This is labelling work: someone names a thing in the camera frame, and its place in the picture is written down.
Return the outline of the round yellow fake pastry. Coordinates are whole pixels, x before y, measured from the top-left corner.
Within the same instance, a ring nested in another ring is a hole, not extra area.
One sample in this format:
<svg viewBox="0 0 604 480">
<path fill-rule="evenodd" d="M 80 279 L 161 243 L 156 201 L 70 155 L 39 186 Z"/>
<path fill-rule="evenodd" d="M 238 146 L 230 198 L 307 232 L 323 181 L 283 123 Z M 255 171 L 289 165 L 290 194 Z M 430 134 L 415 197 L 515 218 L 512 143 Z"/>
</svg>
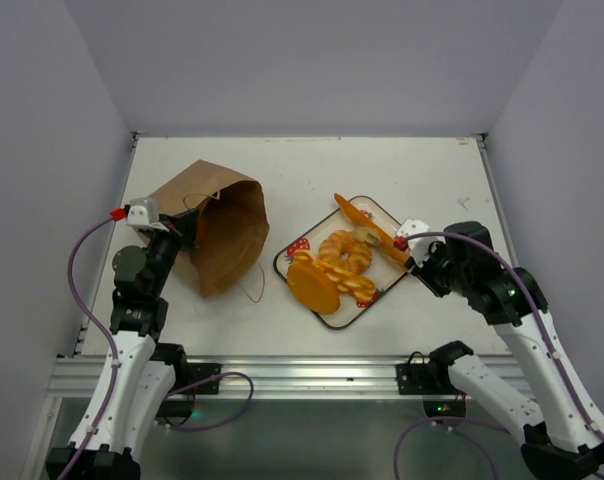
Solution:
<svg viewBox="0 0 604 480">
<path fill-rule="evenodd" d="M 320 244 L 318 253 L 322 261 L 356 275 L 364 273 L 372 261 L 370 247 L 359 242 L 353 232 L 346 230 L 332 232 Z"/>
</svg>

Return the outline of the long orange fake baguette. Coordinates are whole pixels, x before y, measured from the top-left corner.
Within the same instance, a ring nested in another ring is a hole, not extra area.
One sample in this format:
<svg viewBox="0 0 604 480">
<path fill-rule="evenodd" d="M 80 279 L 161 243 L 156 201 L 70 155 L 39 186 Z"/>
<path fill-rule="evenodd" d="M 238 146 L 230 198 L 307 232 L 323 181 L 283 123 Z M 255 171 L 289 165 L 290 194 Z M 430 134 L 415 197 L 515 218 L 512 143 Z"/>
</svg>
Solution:
<svg viewBox="0 0 604 480">
<path fill-rule="evenodd" d="M 354 235 L 357 240 L 372 246 L 399 268 L 407 270 L 410 255 L 399 250 L 389 234 L 338 193 L 334 194 L 334 199 L 341 213 L 355 226 Z"/>
</svg>

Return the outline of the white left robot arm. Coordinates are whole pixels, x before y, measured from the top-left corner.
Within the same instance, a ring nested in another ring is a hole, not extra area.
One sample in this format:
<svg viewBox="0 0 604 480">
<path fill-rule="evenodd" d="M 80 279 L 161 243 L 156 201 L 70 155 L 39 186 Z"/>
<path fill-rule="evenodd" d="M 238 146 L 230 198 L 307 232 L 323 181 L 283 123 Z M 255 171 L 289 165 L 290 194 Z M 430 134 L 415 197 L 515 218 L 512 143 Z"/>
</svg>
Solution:
<svg viewBox="0 0 604 480">
<path fill-rule="evenodd" d="M 200 211 L 170 216 L 158 213 L 153 201 L 137 199 L 111 217 L 125 220 L 148 243 L 113 257 L 110 324 L 98 327 L 108 353 L 68 444 L 48 454 L 52 479 L 139 478 L 140 454 L 165 396 L 190 379 L 183 347 L 159 340 L 168 313 L 161 294 L 176 259 L 197 246 Z"/>
</svg>

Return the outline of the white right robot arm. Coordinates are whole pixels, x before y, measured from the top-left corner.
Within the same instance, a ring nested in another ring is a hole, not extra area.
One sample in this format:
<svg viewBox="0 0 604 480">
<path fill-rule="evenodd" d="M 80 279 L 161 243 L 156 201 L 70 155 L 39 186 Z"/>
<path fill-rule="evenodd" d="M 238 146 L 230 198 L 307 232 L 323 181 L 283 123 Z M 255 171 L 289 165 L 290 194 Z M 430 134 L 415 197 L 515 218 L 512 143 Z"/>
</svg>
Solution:
<svg viewBox="0 0 604 480">
<path fill-rule="evenodd" d="M 435 232 L 408 219 L 409 272 L 435 296 L 467 301 L 508 347 L 533 396 L 493 373 L 461 341 L 429 355 L 427 379 L 439 392 L 471 396 L 519 446 L 537 479 L 585 479 L 604 465 L 604 414 L 593 401 L 557 335 L 546 297 L 526 270 L 511 266 L 476 221 Z"/>
</svg>

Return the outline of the brown paper bag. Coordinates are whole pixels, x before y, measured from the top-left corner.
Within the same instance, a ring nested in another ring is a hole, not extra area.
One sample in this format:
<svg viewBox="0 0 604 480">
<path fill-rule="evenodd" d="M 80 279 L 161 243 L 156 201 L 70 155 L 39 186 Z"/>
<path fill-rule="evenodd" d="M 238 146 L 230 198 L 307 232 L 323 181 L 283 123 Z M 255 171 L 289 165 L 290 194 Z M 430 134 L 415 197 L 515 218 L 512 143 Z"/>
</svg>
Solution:
<svg viewBox="0 0 604 480">
<path fill-rule="evenodd" d="M 161 214 L 200 212 L 196 248 L 178 254 L 173 273 L 202 297 L 226 293 L 258 261 L 269 233 L 258 181 L 198 160 L 150 197 Z"/>
</svg>

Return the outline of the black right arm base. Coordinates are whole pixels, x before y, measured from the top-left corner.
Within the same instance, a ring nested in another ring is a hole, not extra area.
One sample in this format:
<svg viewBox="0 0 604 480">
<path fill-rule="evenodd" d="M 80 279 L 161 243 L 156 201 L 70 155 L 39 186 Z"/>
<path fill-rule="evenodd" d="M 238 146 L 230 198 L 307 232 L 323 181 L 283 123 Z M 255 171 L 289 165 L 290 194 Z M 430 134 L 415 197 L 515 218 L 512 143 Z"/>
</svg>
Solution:
<svg viewBox="0 0 604 480">
<path fill-rule="evenodd" d="M 452 419 L 458 425 L 467 417 L 467 394 L 454 387 L 444 367 L 420 351 L 395 365 L 398 394 L 417 398 L 428 418 L 438 424 Z"/>
</svg>

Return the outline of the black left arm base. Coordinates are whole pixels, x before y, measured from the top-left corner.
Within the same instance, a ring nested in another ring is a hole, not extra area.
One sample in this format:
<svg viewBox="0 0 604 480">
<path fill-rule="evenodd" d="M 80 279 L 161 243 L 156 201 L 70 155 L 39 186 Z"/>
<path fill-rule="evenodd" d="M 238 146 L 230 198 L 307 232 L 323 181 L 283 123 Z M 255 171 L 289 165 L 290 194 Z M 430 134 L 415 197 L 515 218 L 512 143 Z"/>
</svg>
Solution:
<svg viewBox="0 0 604 480">
<path fill-rule="evenodd" d="M 187 387 L 200 380 L 220 374 L 222 365 L 214 362 L 188 363 L 182 367 L 171 391 Z M 201 386 L 192 386 L 177 395 L 164 400 L 154 420 L 160 424 L 184 425 L 195 413 L 196 399 L 199 397 L 214 396 L 219 393 L 219 380 L 212 380 Z"/>
</svg>

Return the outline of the small pale fake bun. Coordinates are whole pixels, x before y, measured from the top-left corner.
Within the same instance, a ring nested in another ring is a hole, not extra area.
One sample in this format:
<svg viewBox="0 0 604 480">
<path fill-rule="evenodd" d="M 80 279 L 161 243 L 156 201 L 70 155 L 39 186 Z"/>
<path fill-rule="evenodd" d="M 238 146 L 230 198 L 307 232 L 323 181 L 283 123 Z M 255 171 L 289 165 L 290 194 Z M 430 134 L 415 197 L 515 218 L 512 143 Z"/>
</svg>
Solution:
<svg viewBox="0 0 604 480">
<path fill-rule="evenodd" d="M 358 226 L 353 231 L 354 239 L 360 243 L 377 247 L 381 243 L 379 232 L 375 228 Z"/>
</svg>

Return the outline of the round orange fake bread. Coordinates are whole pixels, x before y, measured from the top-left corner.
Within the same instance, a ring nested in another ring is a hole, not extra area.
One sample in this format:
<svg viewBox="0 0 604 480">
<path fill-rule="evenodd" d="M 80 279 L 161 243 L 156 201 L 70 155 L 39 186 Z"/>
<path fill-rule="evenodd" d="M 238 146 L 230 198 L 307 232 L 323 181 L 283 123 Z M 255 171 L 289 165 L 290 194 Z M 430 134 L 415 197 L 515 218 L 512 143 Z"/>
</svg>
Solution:
<svg viewBox="0 0 604 480">
<path fill-rule="evenodd" d="M 287 286 L 296 300 L 318 314 L 333 314 L 341 306 L 336 285 L 317 266 L 293 263 L 286 276 Z"/>
</svg>

